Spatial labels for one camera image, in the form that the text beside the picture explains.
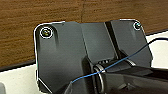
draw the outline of wire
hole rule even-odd
[[[101,73],[101,72],[103,72],[103,71],[105,71],[105,70],[107,70],[107,69],[113,67],[114,65],[116,65],[116,64],[118,64],[118,63],[120,63],[120,62],[122,62],[122,61],[124,61],[124,60],[126,60],[126,59],[128,59],[128,58],[130,58],[130,57],[132,57],[132,56],[134,56],[134,55],[136,55],[136,54],[138,54],[138,53],[139,53],[140,51],[142,51],[145,47],[149,46],[149,44],[153,43],[153,42],[156,41],[156,40],[167,40],[167,41],[168,41],[168,38],[155,38],[155,39],[151,40],[149,43],[147,43],[146,45],[144,45],[141,49],[139,49],[139,50],[138,50],[137,52],[135,52],[134,54],[129,55],[129,56],[123,58],[123,59],[120,59],[119,61],[117,61],[117,62],[115,62],[115,63],[109,65],[108,67],[104,68],[103,70],[101,70],[101,71],[99,71],[99,72],[95,72],[95,73],[92,73],[92,74],[88,74],[88,75],[85,75],[85,76],[81,76],[81,77],[79,77],[79,78],[73,80],[71,83],[74,83],[74,82],[76,82],[77,80],[82,79],[82,78],[86,78],[86,77],[89,77],[89,76],[93,76],[93,75],[99,74],[99,73]]]

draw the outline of black plastic panel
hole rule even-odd
[[[43,38],[40,35],[40,30],[43,27],[49,27],[53,30],[51,38]],[[89,63],[84,60],[86,50],[82,30],[78,23],[66,22],[41,25],[35,31],[35,38],[38,78],[51,92],[61,94],[70,81],[86,75],[83,71],[83,65],[86,66]],[[77,81],[73,84],[73,94],[81,92],[83,94],[93,94],[91,92],[94,90],[93,87],[90,87],[91,90],[89,91],[86,85],[85,79]]]
[[[115,50],[105,23],[81,24],[87,54],[92,63],[114,59]]]
[[[141,47],[147,44],[143,28],[136,30],[134,23],[136,20],[113,20],[112,28],[116,37],[119,50],[126,55],[132,55]],[[130,58],[137,66],[150,67],[152,54],[149,47]]]

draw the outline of cable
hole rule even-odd
[[[74,83],[74,82],[76,82],[77,80],[82,79],[82,78],[86,78],[86,77],[89,77],[89,76],[93,76],[93,75],[99,74],[99,73],[101,73],[102,71],[105,71],[105,70],[107,70],[107,69],[113,67],[114,65],[116,65],[116,64],[118,64],[118,63],[120,63],[120,62],[122,62],[122,61],[124,61],[124,60],[126,60],[126,59],[128,59],[128,58],[130,58],[130,57],[132,57],[132,56],[134,56],[134,55],[136,55],[136,54],[138,54],[138,53],[139,53],[140,51],[142,51],[145,47],[149,46],[149,44],[153,43],[153,42],[156,41],[156,40],[167,40],[167,41],[168,41],[168,38],[155,38],[155,39],[153,39],[152,41],[150,41],[149,43],[147,43],[146,45],[144,45],[141,49],[139,49],[139,50],[138,50],[137,52],[135,52],[134,54],[129,55],[129,56],[123,58],[123,59],[120,59],[119,61],[115,62],[114,64],[111,64],[110,66],[104,68],[103,70],[101,70],[101,71],[99,71],[99,72],[95,72],[95,73],[92,73],[92,74],[88,74],[88,75],[85,75],[85,76],[81,76],[81,77],[79,77],[79,78],[73,80],[71,83]]]

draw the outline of white wall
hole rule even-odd
[[[168,37],[168,32],[147,36],[150,41],[155,37]],[[168,41],[157,41],[150,45],[153,54],[152,67],[168,68]],[[6,94],[42,94],[39,92],[36,65],[0,72],[0,82],[4,83]]]

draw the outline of white surface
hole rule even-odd
[[[150,41],[156,37],[168,37],[168,32],[147,36]],[[150,45],[153,54],[152,67],[168,68],[168,42],[156,41]],[[42,94],[39,92],[35,76],[36,65],[0,72],[0,82],[4,83],[6,94]]]
[[[36,84],[36,65],[0,72],[0,82],[4,83],[6,94],[43,94]]]
[[[168,31],[147,36],[147,41],[151,41],[154,38],[167,37]],[[153,55],[152,67],[166,68],[168,69],[168,41],[158,40],[149,45]]]

